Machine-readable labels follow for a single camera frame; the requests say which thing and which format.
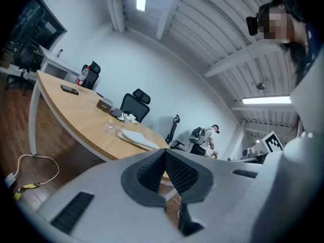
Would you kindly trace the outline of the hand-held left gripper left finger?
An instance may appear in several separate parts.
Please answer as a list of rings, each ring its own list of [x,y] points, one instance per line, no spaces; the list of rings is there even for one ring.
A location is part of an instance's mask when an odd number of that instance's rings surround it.
[[[160,149],[128,166],[121,175],[121,185],[125,193],[138,204],[165,207],[166,200],[158,193],[165,170],[165,150]]]

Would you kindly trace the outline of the clear water bottle red label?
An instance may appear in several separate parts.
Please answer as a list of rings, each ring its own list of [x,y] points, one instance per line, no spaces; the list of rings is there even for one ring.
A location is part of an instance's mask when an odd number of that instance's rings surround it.
[[[90,67],[86,66],[80,73],[80,75],[77,77],[75,84],[81,87],[85,87],[86,86],[86,82],[87,82],[87,76],[90,72]]]

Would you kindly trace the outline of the black swivel chair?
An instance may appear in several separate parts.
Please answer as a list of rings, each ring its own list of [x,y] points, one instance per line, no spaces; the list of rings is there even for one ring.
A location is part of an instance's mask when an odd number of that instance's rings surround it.
[[[22,70],[19,76],[9,74],[6,79],[5,90],[7,91],[12,85],[18,84],[19,88],[22,89],[22,96],[26,95],[27,88],[33,87],[34,84],[25,77],[25,74],[29,74],[31,71],[36,72],[41,68],[41,62],[44,56],[38,51],[25,47],[14,56],[14,65],[18,66],[19,70]]]

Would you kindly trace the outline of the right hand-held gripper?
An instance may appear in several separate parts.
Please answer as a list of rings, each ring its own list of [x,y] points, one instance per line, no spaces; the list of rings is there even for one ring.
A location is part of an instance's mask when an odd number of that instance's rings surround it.
[[[255,150],[261,151],[262,153],[272,153],[282,151],[283,146],[275,132],[272,131],[255,145]]]

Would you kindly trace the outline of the yellow black striped tape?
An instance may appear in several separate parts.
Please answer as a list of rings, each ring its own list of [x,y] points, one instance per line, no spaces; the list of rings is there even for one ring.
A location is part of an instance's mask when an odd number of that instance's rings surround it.
[[[31,189],[37,189],[40,187],[40,183],[39,182],[36,182],[34,184],[27,184],[27,185],[24,185],[22,187],[20,187],[13,195],[13,199],[14,200],[19,200],[21,198],[21,195],[27,191],[27,190],[31,190]]]

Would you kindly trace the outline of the black smartphone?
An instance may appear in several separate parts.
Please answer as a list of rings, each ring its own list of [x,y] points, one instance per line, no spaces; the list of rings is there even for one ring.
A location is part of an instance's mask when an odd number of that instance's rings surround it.
[[[64,92],[71,93],[71,94],[74,94],[74,95],[79,95],[79,92],[74,88],[70,88],[70,87],[65,86],[65,85],[61,85],[60,87]]]

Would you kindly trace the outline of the grey cardboard box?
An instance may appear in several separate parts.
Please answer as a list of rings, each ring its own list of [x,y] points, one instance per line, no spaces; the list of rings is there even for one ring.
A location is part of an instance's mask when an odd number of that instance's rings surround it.
[[[114,103],[105,97],[99,99],[96,107],[105,111],[106,113],[110,113],[111,111],[115,110]]]

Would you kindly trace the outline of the white power adapter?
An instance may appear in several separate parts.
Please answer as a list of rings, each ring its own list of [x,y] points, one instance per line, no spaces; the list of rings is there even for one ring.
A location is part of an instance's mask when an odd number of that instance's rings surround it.
[[[9,173],[4,180],[5,185],[10,188],[16,182],[16,177],[13,173]]]

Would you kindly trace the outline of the black mesh office chair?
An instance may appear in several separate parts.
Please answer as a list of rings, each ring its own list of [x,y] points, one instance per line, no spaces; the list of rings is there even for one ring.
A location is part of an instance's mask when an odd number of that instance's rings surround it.
[[[95,61],[92,61],[92,63],[89,66],[84,65],[82,67],[82,70],[84,70],[86,67],[89,67],[90,70],[88,72],[86,79],[82,83],[82,87],[92,90],[99,77],[101,68]]]
[[[151,97],[141,89],[136,89],[132,94],[126,93],[122,100],[120,110],[126,114],[132,114],[136,121],[141,123],[148,115]]]
[[[167,135],[167,138],[165,139],[165,142],[170,145],[170,143],[173,141],[173,138],[174,138],[174,133],[175,133],[175,130],[177,128],[177,124],[180,122],[180,117],[179,115],[176,115],[173,119],[173,125],[172,125],[172,128],[170,130],[170,132],[168,133]],[[182,150],[184,151],[183,148],[180,147],[180,145],[182,146],[185,146],[185,144],[183,144],[182,142],[176,140],[176,143],[172,146],[170,146],[171,149],[178,149],[178,150]]]

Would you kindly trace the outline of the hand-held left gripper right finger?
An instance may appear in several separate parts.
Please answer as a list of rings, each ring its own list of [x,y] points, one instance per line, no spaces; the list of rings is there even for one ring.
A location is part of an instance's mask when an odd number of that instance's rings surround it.
[[[179,150],[165,150],[165,171],[183,203],[204,201],[214,186],[214,175],[203,164],[206,157]]]

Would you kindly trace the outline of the dark glass partition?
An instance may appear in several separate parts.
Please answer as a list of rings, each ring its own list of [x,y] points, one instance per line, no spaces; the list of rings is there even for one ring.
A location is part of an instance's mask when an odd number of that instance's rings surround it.
[[[14,65],[14,56],[25,47],[38,49],[40,53],[39,45],[49,50],[65,32],[43,0],[29,0],[0,50],[0,66]]]

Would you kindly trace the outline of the white side desk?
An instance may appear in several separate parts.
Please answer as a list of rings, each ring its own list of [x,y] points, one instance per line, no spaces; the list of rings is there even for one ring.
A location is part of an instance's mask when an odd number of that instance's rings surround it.
[[[41,45],[39,48],[43,54],[43,61],[40,66],[40,71],[52,75],[54,77],[74,83],[79,76],[76,67],[70,65],[64,59],[57,57],[55,54],[45,49]]]

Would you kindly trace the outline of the clear plastic wrapper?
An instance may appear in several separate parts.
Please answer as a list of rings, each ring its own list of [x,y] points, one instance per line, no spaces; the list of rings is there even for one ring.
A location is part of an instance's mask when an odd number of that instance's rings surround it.
[[[110,119],[108,123],[105,124],[104,131],[112,136],[117,137],[122,130],[126,130],[126,126],[123,122],[115,122],[115,120]]]

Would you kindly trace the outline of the white slipper with beige sole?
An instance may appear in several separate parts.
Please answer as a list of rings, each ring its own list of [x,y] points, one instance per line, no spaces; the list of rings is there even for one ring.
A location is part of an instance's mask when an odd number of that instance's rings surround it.
[[[143,145],[145,147],[149,147],[152,149],[159,149],[159,146],[156,145],[155,143],[147,140],[141,133],[138,132],[133,132],[133,131],[128,131],[123,129],[121,134],[127,138],[128,140],[135,142],[136,144]]]
[[[142,144],[138,144],[138,143],[136,143],[136,142],[133,142],[133,141],[127,139],[127,138],[126,138],[122,133],[117,133],[117,136],[118,136],[120,139],[122,139],[122,140],[124,140],[124,141],[126,141],[126,142],[128,142],[128,143],[130,143],[130,144],[133,144],[133,145],[135,145],[135,146],[137,146],[137,147],[140,147],[140,148],[142,148],[142,149],[145,149],[145,150],[153,150],[153,149],[150,148],[150,147],[147,147],[147,146],[142,145]]]

